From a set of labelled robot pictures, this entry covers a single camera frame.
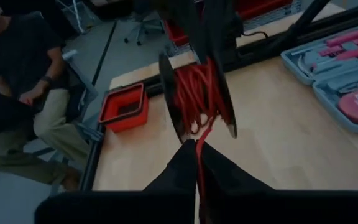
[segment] hand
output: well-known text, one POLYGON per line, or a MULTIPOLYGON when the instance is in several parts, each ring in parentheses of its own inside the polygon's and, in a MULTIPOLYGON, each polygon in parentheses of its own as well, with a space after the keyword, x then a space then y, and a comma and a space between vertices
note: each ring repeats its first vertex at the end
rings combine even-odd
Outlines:
POLYGON ((36 86, 32 90, 21 94, 19 101, 27 105, 32 105, 33 101, 44 94, 44 88, 36 86))

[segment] tool kit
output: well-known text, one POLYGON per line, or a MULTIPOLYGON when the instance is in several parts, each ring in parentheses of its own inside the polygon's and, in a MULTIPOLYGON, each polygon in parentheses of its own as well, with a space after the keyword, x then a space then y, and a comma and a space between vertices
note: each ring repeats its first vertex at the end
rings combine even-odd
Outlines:
POLYGON ((286 50, 285 66, 345 128, 358 133, 358 27, 286 50))

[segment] knee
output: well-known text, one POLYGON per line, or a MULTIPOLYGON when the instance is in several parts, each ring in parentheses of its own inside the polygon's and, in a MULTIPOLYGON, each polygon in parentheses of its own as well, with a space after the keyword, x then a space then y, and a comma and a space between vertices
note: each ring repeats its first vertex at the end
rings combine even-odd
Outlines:
POLYGON ((38 138, 45 138, 52 133, 53 127, 51 125, 40 125, 40 124, 34 124, 34 133, 38 138))

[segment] red cable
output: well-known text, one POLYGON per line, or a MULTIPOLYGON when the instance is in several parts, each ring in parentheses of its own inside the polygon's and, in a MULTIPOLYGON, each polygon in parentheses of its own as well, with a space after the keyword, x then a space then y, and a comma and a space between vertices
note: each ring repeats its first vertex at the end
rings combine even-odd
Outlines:
POLYGON ((208 58, 207 65, 188 65, 176 69, 175 82, 177 89, 174 102, 175 106, 181 110, 185 132, 198 134, 201 128, 208 126, 196 145, 197 183, 201 206, 204 209, 205 184, 204 172, 201 166, 201 151, 219 112, 226 123, 229 121, 229 113, 219 92, 214 73, 214 64, 211 59, 208 58), (202 122, 201 114, 205 114, 208 117, 205 122, 202 122), (193 123, 196 124, 195 130, 191 128, 193 123))

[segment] wristwatch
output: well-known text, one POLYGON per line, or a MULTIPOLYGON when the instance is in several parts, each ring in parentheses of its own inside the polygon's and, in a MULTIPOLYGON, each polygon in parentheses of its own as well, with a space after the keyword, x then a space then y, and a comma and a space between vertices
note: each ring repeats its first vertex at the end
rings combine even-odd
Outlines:
POLYGON ((50 77, 48 77, 48 76, 44 76, 44 77, 42 77, 42 78, 41 78, 41 80, 42 80, 42 81, 46 81, 46 82, 48 82, 48 83, 49 83, 49 86, 51 86, 51 85, 52 85, 52 83, 53 83, 52 78, 50 78, 50 77))

